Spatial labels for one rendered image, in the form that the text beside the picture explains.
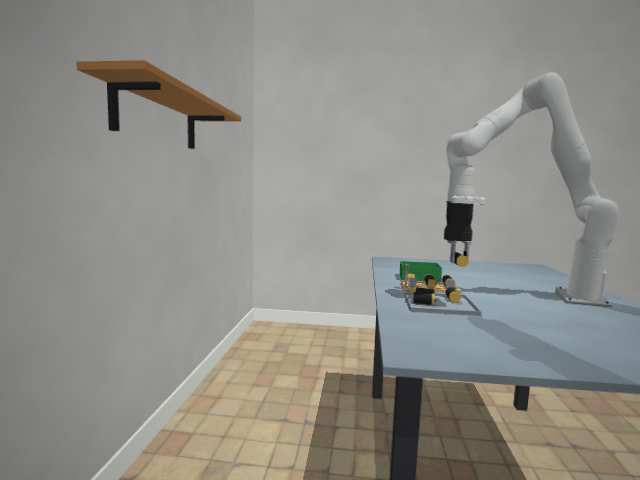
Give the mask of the green open box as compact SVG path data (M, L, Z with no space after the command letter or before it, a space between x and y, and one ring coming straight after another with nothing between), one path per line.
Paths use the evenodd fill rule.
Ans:
M437 283L441 283L442 268L438 263L400 261L399 275L402 281L405 281L404 264L409 264L408 274L415 274L417 282L425 282L425 275L431 274L436 279Z

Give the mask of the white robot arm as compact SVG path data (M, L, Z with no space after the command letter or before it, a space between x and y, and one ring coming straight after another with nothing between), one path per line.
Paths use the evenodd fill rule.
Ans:
M599 198L591 178L591 156L575 119L562 78L546 73L528 82L509 101L480 119L473 129L450 137L447 157L449 185L474 185L475 169L467 156L482 151L520 116L547 107L553 122L551 152L569 190L575 213L585 223L576 237L567 294L582 300L602 300L609 244L619 210ZM476 127L476 128L475 128Z

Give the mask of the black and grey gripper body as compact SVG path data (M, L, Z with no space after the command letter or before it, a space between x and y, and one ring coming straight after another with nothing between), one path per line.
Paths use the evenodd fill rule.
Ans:
M447 225L444 230L444 239L472 241L473 205L484 204L485 199L474 197L473 185L449 185L446 203Z

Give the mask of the tan battery holder board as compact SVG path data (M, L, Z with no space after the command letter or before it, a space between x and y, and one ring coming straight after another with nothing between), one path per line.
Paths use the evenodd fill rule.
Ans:
M435 292L446 292L447 288L453 287L457 290L458 293L461 293L461 290L458 288L457 285L455 285L454 287L454 280L447 280L447 287L444 283L437 283L435 286L436 280L433 280L433 279L429 279L428 285L427 285L426 282L417 282L417 278L415 278L414 274L408 274L409 264L404 264L404 271L405 271L405 281L401 281L401 286L403 290L414 291L414 287L419 287L419 288L434 289ZM408 274L408 279L407 279L407 274Z

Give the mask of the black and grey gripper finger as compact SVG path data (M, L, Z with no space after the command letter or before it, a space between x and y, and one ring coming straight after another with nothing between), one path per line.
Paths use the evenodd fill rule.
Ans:
M469 244L471 244L471 242L470 241L461 241L461 242L465 243L463 255L469 258Z
M451 263L455 263L455 256L456 256L455 247L456 247L456 241L448 241L448 240L447 240L447 242L451 243L450 262L451 262Z

